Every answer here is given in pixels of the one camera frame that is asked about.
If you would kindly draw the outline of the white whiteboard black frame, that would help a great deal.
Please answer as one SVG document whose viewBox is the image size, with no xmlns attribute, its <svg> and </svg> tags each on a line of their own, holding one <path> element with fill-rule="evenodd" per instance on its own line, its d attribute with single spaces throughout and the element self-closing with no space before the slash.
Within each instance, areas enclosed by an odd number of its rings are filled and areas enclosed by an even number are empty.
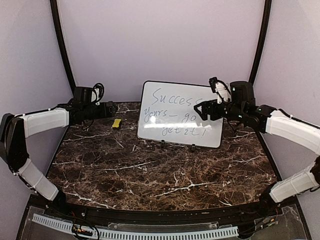
<svg viewBox="0 0 320 240">
<path fill-rule="evenodd" d="M 209 86 L 160 81 L 143 84 L 137 137 L 206 148 L 218 148 L 223 120 L 203 121 L 194 106 L 215 100 Z"/>
</svg>

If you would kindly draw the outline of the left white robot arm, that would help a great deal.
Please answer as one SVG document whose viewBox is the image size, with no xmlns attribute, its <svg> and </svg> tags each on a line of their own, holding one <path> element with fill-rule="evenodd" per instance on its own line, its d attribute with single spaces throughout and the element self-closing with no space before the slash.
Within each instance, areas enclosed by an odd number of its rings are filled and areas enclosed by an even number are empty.
<svg viewBox="0 0 320 240">
<path fill-rule="evenodd" d="M 113 101 L 103 102 L 105 88 L 77 86 L 67 103 L 22 114 L 6 113 L 0 123 L 0 157 L 9 170 L 26 186 L 51 202 L 51 210 L 60 218 L 71 213 L 65 193 L 58 189 L 32 162 L 26 139 L 49 130 L 82 125 L 85 121 L 112 118 L 118 111 Z"/>
</svg>

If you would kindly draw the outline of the right black frame post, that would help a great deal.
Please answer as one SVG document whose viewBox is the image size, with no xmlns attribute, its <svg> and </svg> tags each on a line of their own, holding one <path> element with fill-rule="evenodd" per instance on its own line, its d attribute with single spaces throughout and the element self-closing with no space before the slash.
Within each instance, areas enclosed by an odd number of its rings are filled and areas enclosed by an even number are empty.
<svg viewBox="0 0 320 240">
<path fill-rule="evenodd" d="M 256 51 L 248 82 L 254 85 L 258 74 L 271 15 L 272 0 L 265 0 Z"/>
</svg>

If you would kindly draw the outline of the black front rail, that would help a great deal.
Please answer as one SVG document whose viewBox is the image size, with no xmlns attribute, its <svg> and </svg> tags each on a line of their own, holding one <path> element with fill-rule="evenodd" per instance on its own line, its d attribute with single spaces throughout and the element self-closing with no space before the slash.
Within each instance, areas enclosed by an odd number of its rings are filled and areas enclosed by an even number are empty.
<svg viewBox="0 0 320 240">
<path fill-rule="evenodd" d="M 283 211 L 277 207 L 265 215 L 257 213 L 258 203 L 248 203 L 239 206 L 210 208 L 203 210 L 184 211 L 134 211 L 107 209 L 66 203 L 63 209 L 48 201 L 38 203 L 46 214 L 65 216 L 77 223 L 88 222 L 92 225 L 107 226 L 111 223 L 145 224 L 145 225 L 186 225 L 202 223 L 218 223 L 221 225 L 253 225 L 256 220 L 279 216 Z"/>
</svg>

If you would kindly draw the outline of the black frame post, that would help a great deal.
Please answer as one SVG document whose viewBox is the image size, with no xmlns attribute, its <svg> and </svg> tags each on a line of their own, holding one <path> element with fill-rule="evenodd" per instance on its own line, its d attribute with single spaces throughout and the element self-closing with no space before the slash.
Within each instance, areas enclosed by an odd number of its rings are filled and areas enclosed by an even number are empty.
<svg viewBox="0 0 320 240">
<path fill-rule="evenodd" d="M 67 77 L 68 85 L 70 87 L 71 92 L 73 93 L 76 87 L 76 82 L 72 73 L 71 64 L 69 61 L 69 56 L 67 53 L 67 48 L 64 40 L 64 34 L 58 9 L 58 1 L 57 0 L 50 0 L 50 9 L 51 9 L 51 16 L 53 20 L 53 26 L 55 30 L 55 35 L 58 43 L 58 48 L 60 52 L 60 56 L 62 59 L 64 71 Z"/>
<path fill-rule="evenodd" d="M 248 82 L 254 85 L 258 74 L 271 15 L 272 0 L 265 0 L 256 51 Z"/>
</svg>

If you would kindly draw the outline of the left black frame post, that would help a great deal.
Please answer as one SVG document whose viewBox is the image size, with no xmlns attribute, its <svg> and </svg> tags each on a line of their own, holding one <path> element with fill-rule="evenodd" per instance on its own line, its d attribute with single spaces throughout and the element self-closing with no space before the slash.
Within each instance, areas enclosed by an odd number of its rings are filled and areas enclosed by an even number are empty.
<svg viewBox="0 0 320 240">
<path fill-rule="evenodd" d="M 76 82 L 72 73 L 71 64 L 69 61 L 69 56 L 67 53 L 67 48 L 64 40 L 64 34 L 58 9 L 58 1 L 57 0 L 50 0 L 50 9 L 51 9 L 51 16 L 53 20 L 53 26 L 55 30 L 55 35 L 58 43 L 58 48 L 60 52 L 60 56 L 62 59 L 64 71 L 67 77 L 68 85 L 70 87 L 71 92 L 73 93 L 76 87 Z"/>
</svg>

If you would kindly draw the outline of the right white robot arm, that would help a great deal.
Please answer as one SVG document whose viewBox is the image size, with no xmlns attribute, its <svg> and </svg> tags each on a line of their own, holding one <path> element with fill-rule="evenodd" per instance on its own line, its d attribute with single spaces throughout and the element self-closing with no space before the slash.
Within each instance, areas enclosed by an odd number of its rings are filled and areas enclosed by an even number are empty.
<svg viewBox="0 0 320 240">
<path fill-rule="evenodd" d="M 213 77 L 209 85 L 216 99 L 202 101 L 193 108 L 200 118 L 237 121 L 254 131 L 282 137 L 299 144 L 316 155 L 320 154 L 320 128 L 287 114 L 283 109 L 269 105 L 256 105 L 253 85 L 247 81 L 234 81 L 226 85 Z M 271 184 L 260 195 L 255 213 L 266 217 L 283 200 L 305 191 L 320 188 L 320 159 L 289 178 Z"/>
</svg>

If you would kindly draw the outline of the yellow black eraser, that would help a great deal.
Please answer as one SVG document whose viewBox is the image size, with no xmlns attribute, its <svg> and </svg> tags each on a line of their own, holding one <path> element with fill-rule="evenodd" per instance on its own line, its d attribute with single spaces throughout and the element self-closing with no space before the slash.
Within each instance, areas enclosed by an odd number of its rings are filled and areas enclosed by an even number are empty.
<svg viewBox="0 0 320 240">
<path fill-rule="evenodd" d="M 121 126 L 122 126 L 122 119 L 116 118 L 112 124 L 112 128 L 118 130 L 121 128 Z"/>
</svg>

